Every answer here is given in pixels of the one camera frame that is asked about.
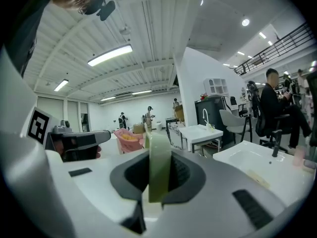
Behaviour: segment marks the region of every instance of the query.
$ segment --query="white chair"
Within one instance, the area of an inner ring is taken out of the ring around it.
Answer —
[[[245,117],[245,118],[240,118],[234,116],[231,112],[227,110],[219,110],[221,120],[224,126],[226,126],[226,129],[229,132],[233,133],[233,140],[234,143],[236,143],[236,135],[235,134],[240,134],[242,135],[241,137],[241,142],[243,141],[244,138],[244,133],[246,131],[250,132],[250,141],[252,142],[252,125],[251,125],[251,117]]]

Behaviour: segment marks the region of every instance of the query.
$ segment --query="yellow cushion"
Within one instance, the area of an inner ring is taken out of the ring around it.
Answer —
[[[132,137],[128,134],[123,134],[121,137],[126,140],[138,140],[136,137]]]

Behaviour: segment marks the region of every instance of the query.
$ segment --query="round ceiling light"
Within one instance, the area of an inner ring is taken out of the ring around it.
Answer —
[[[247,18],[242,21],[243,26],[247,26],[247,25],[249,25],[249,23],[250,23],[250,21]]]

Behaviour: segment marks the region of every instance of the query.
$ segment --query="balcony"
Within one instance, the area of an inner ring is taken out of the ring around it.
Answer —
[[[312,30],[307,23],[304,23],[270,47],[253,56],[252,59],[239,65],[234,71],[242,76],[314,39]]]

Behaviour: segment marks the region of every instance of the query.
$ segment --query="man's black hair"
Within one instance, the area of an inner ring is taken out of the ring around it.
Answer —
[[[268,70],[266,71],[266,77],[268,77],[271,73],[276,73],[276,74],[278,74],[278,72],[277,72],[276,69],[270,68],[270,69],[268,69]]]

